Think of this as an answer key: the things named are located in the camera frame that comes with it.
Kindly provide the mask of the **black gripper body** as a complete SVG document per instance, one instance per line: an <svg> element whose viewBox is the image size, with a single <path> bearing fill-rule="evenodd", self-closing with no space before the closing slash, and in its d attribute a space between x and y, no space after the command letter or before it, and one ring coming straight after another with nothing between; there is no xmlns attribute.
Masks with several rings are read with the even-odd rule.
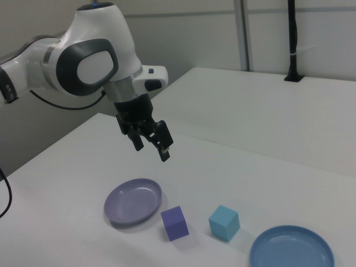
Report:
<svg viewBox="0 0 356 267"><path fill-rule="evenodd" d="M148 94L143 94L126 102L115 102L117 121L121 131L129 131L131 126L154 123L153 105Z"/></svg>

